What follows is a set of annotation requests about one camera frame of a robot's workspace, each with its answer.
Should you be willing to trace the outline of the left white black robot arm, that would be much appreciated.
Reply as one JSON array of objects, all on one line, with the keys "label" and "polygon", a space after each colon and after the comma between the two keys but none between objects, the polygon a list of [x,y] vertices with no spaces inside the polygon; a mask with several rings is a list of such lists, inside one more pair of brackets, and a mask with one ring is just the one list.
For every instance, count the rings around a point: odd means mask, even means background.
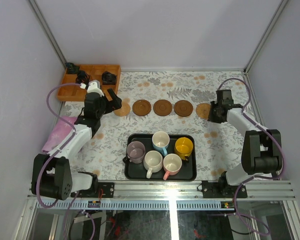
[{"label": "left white black robot arm", "polygon": [[37,199],[48,197],[64,201],[74,192],[91,198],[99,193],[97,175],[85,171],[72,173],[70,160],[96,134],[102,116],[122,107],[122,100],[113,89],[107,92],[111,99],[98,92],[87,93],[80,115],[70,124],[70,133],[53,150],[34,158],[31,191]]}]

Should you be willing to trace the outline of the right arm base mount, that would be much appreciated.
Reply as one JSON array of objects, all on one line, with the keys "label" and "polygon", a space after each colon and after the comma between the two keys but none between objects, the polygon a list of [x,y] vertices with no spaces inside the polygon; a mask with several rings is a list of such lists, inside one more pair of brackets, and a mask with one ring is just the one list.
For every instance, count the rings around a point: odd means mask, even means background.
[{"label": "right arm base mount", "polygon": [[238,185],[229,185],[226,179],[226,173],[223,172],[218,178],[218,181],[203,180],[201,182],[201,188],[204,199],[233,199]]}]

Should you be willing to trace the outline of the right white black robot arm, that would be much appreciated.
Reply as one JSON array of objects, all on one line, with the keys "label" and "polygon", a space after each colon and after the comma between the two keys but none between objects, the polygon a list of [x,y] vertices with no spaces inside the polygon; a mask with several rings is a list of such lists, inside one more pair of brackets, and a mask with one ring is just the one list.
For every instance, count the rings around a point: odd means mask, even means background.
[{"label": "right white black robot arm", "polygon": [[253,178],[268,179],[266,174],[281,171],[284,167],[281,133],[268,129],[252,119],[241,104],[235,104],[229,89],[217,90],[212,101],[208,121],[229,123],[244,137],[241,162],[231,170],[224,171],[218,179],[218,192],[230,197],[236,187]]}]

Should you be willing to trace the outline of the yellow mug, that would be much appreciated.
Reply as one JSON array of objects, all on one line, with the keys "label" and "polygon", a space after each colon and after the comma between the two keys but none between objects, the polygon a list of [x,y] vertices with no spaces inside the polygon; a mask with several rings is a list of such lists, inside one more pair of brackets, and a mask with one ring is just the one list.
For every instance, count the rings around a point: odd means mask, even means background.
[{"label": "yellow mug", "polygon": [[180,137],[174,144],[174,153],[178,155],[181,160],[188,161],[194,149],[193,142],[187,137]]}]

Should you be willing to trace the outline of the blue mug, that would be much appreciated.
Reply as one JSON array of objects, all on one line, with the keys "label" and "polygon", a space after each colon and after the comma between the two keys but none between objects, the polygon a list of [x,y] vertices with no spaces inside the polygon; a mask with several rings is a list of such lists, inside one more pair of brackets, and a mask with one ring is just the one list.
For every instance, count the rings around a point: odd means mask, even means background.
[{"label": "blue mug", "polygon": [[165,157],[168,154],[168,146],[170,144],[170,137],[164,131],[158,131],[152,136],[153,148]]}]

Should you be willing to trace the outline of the woven rattan coaster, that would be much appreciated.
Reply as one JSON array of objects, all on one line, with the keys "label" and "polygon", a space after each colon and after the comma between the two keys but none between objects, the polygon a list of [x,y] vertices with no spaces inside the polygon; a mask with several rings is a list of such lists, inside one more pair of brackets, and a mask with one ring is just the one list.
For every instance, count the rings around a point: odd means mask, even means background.
[{"label": "woven rattan coaster", "polygon": [[209,117],[211,105],[209,103],[200,103],[197,105],[195,112],[201,119],[207,120]]},{"label": "woven rattan coaster", "polygon": [[114,111],[114,114],[119,117],[128,115],[131,111],[131,107],[127,102],[122,102],[121,108]]}]

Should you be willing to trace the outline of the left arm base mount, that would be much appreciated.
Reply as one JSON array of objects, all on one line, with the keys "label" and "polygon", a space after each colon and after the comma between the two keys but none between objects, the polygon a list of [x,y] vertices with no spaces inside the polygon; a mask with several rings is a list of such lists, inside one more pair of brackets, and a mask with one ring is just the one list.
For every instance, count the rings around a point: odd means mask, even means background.
[{"label": "left arm base mount", "polygon": [[98,176],[90,172],[76,172],[72,175],[72,189],[70,196],[79,198],[113,198],[114,182],[99,182]]}]

